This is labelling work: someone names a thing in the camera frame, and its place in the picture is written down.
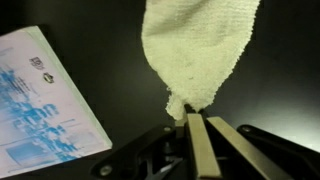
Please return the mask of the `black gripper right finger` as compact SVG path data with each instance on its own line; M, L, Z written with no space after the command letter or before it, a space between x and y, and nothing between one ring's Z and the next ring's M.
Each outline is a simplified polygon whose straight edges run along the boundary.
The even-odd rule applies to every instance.
M200 111L219 173L199 180L320 180L320 153L249 124Z

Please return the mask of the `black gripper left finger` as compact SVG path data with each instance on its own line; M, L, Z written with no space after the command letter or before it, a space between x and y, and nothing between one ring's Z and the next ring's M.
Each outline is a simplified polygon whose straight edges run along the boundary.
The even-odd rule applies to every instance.
M184 168L190 180L221 180L207 114L184 109L184 120L152 128L99 160L90 174L96 180L174 180L175 172Z

